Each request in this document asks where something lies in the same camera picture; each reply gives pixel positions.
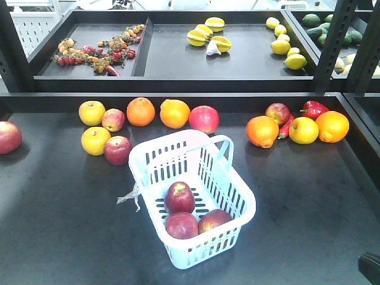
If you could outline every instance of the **green avocado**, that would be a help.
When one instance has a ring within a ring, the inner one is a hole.
[[[354,45],[359,45],[362,42],[363,35],[361,34],[361,32],[357,30],[352,30],[349,32],[349,35],[351,36],[352,43]]]
[[[320,28],[329,30],[330,29],[330,23],[323,23],[319,25]]]
[[[306,30],[306,33],[312,40],[316,40],[322,34],[322,28],[309,28]]]
[[[302,23],[309,28],[314,28],[318,26],[320,22],[321,22],[321,19],[316,14],[306,14],[302,18]]]
[[[321,34],[318,37],[318,43],[319,43],[320,46],[323,46],[325,44],[326,38],[327,38],[327,34]]]
[[[344,36],[343,45],[348,46],[351,42],[352,42],[351,36],[348,33],[346,33],[346,35]]]
[[[325,22],[327,23],[331,23],[331,20],[333,19],[333,15],[330,14],[330,15],[327,15],[326,18],[325,18]]]

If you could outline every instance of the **black tray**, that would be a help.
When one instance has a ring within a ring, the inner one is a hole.
[[[79,102],[99,99],[107,108],[124,109],[138,95],[2,95],[1,107],[12,112],[1,119],[16,123],[24,138],[18,150],[0,159],[4,284],[367,282],[357,258],[380,252],[380,184],[361,157],[371,157],[369,165],[379,169],[379,150],[341,94],[144,94],[157,109],[168,97],[190,107],[216,107],[221,115],[216,134],[233,140],[233,167],[257,200],[256,215],[242,227],[234,248],[185,271],[171,264],[141,198],[138,213],[131,200],[116,205],[116,197],[134,184],[128,166],[89,156],[80,145],[86,126],[78,118]],[[248,142],[247,121],[270,103],[288,104],[298,115],[310,99],[348,116],[351,128],[344,140],[298,145],[287,138],[267,150]],[[117,134],[136,145],[174,131],[157,115],[147,127],[127,123]]]
[[[193,47],[188,31],[208,17],[226,22],[223,32],[232,49],[221,56],[206,56],[205,47]],[[308,64],[292,71],[286,56],[273,54],[274,32],[265,26],[276,17],[287,27],[291,45],[299,47]],[[61,67],[50,62],[61,39],[72,37],[75,46],[95,45],[110,39],[126,26],[144,23],[142,42],[132,45],[138,53],[120,78],[94,76],[88,66]],[[36,91],[43,92],[247,92],[309,91],[316,67],[315,55],[293,28],[283,11],[83,11],[73,10],[29,57]]]
[[[323,21],[323,19],[329,15],[333,14],[334,11],[329,11],[329,10],[317,10],[317,11],[291,11],[288,10],[286,11],[289,15],[289,18],[292,19],[293,24],[296,26],[297,30],[299,33],[302,35],[302,37],[307,41],[309,47],[313,50],[314,54],[316,57],[319,59],[321,56],[321,51],[322,47],[317,45],[306,33],[306,30],[308,29],[306,26],[302,24],[302,18],[306,14],[317,14]],[[357,30],[364,34],[366,27],[367,27],[367,22],[369,21],[369,18],[371,17],[371,11],[360,11],[357,10],[354,12],[354,19],[351,22],[351,26],[349,27],[348,31],[351,30]],[[358,45],[349,45],[349,46],[343,46],[340,50],[339,57],[341,57],[346,63],[346,56],[351,54],[351,53],[356,53],[358,49]],[[346,82],[347,76],[346,75],[341,75],[337,74],[335,71],[332,72],[332,82],[331,82],[331,90],[343,90],[344,84]],[[373,79],[371,80],[369,87],[368,87],[368,92],[377,92],[379,90],[379,76],[374,76]]]
[[[345,93],[344,96],[380,143],[380,94]]]

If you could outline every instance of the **red apple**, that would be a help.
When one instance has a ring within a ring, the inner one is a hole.
[[[198,235],[198,223],[193,214],[178,212],[165,218],[165,228],[176,239],[190,239]]]
[[[219,113],[210,106],[198,106],[191,110],[189,124],[192,129],[212,134],[219,126]]]
[[[213,228],[231,220],[231,215],[221,209],[210,211],[204,215],[198,223],[199,234],[212,230]]]
[[[287,120],[289,120],[290,110],[283,103],[272,103],[267,107],[267,110],[265,110],[265,114],[268,117],[274,119],[280,126],[285,124]]]
[[[189,185],[182,181],[171,184],[164,198],[164,207],[169,214],[192,213],[195,208],[195,198]]]
[[[0,154],[7,154],[18,148],[22,142],[21,131],[12,122],[0,122]]]
[[[127,137],[117,135],[106,141],[104,156],[113,165],[124,165],[128,162],[132,143]]]
[[[125,115],[119,109],[107,110],[102,119],[102,126],[110,132],[120,131],[125,122]]]

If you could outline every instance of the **white plastic basket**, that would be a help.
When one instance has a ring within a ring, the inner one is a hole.
[[[232,167],[232,158],[230,138],[209,138],[192,129],[142,142],[129,154],[131,172],[175,267],[186,269],[232,248],[241,226],[253,218],[254,194]],[[216,208],[230,213],[233,220],[191,239],[171,237],[164,226],[167,212],[163,198],[176,181],[184,181],[192,188],[193,215],[198,221]]]

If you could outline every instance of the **shelf post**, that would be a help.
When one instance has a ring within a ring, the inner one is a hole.
[[[9,92],[34,91],[33,74],[5,0],[0,0],[0,75]]]
[[[311,90],[325,93],[330,86],[331,74],[343,45],[344,37],[354,18],[357,0],[338,0],[330,29],[322,49],[311,84]]]
[[[380,57],[380,3],[376,2],[369,18],[362,42],[356,52],[344,91],[365,93]]]

